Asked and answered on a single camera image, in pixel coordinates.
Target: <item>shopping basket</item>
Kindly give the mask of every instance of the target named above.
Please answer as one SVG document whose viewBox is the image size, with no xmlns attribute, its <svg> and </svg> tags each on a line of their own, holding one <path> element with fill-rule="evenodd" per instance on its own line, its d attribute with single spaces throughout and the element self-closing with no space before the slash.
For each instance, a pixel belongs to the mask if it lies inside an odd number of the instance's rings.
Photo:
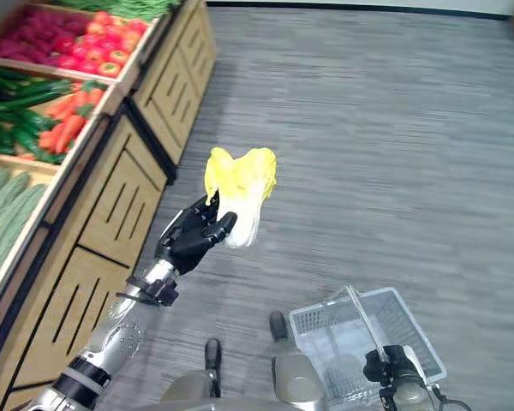
<svg viewBox="0 0 514 411">
<path fill-rule="evenodd" d="M 379 399 L 378 383 L 363 375 L 365 355 L 385 345 L 409 345 L 427 384 L 445 378 L 445 368 L 421 327 L 393 289 L 358 293 L 346 286 L 328 301 L 290 313 L 296 346 L 312 362 L 326 388 L 331 411 L 369 405 Z"/>
</svg>

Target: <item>wall baseboard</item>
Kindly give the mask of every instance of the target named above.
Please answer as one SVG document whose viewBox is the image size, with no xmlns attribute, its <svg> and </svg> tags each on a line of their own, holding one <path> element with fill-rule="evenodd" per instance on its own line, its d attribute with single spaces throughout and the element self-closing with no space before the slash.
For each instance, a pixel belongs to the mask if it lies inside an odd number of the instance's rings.
<svg viewBox="0 0 514 411">
<path fill-rule="evenodd" d="M 473 17 L 476 19 L 487 19 L 507 21 L 510 15 L 498 15 L 493 13 L 479 13 L 475 11 L 451 10 L 451 9 L 427 9 L 421 7 L 384 6 L 373 4 L 347 4 L 347 3 L 300 3 L 300 2 L 279 2 L 279 1 L 230 1 L 230 0 L 208 0 L 208 7 L 263 7 L 276 9 L 326 9 L 326 10 L 365 10 L 385 11 L 392 13 L 414 13 L 423 15 L 452 15 L 457 17 Z"/>
</svg>

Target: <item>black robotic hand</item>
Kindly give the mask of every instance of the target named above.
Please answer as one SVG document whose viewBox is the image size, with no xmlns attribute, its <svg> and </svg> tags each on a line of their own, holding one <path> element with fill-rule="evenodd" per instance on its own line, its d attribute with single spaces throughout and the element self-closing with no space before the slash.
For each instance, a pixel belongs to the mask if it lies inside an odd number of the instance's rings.
<svg viewBox="0 0 514 411">
<path fill-rule="evenodd" d="M 217 221 L 219 196 L 210 205 L 207 196 L 181 210 L 160 237 L 154 256 L 170 262 L 179 274 L 192 271 L 207 250 L 221 242 L 234 228 L 237 215 L 227 212 Z"/>
</svg>

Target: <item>basket handle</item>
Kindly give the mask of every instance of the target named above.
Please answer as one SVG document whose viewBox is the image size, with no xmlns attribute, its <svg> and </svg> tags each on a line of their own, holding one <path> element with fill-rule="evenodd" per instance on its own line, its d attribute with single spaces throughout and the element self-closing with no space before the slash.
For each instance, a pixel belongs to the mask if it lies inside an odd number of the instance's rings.
<svg viewBox="0 0 514 411">
<path fill-rule="evenodd" d="M 374 340 L 375 347 L 377 347 L 377 352 L 379 353 L 379 358 L 381 362 L 388 363 L 389 358 L 388 355 L 385 352 L 385 349 L 383 348 L 382 344 L 379 341 L 379 338 L 377 337 L 377 334 L 375 334 L 375 331 L 373 327 L 371 326 L 371 321 L 369 321 L 369 317 L 366 314 L 366 312 L 363 310 L 362 304 L 360 303 L 360 300 L 358 299 L 358 295 L 356 293 L 356 290 L 352 287 L 352 285 L 344 286 L 345 291 L 348 293 L 350 299 L 354 302 L 354 306 L 356 307 L 356 310 L 360 314 L 360 316 L 363 319 L 363 323 L 366 325 L 366 328 L 369 331 L 369 334 L 371 334 L 371 338 Z"/>
</svg>

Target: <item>robot leg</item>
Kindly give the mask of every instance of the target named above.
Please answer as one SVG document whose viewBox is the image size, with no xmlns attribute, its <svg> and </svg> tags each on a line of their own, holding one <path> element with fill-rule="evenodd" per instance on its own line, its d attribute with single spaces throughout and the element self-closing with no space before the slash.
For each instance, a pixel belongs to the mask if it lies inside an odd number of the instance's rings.
<svg viewBox="0 0 514 411">
<path fill-rule="evenodd" d="M 326 392 L 308 357 L 290 344 L 284 315 L 270 317 L 277 355 L 272 359 L 274 390 L 280 402 L 304 411 L 326 411 Z"/>
<path fill-rule="evenodd" d="M 212 338 L 207 341 L 204 358 L 206 369 L 190 371 L 176 379 L 162 396 L 162 402 L 221 397 L 222 350 L 218 339 Z"/>
</svg>

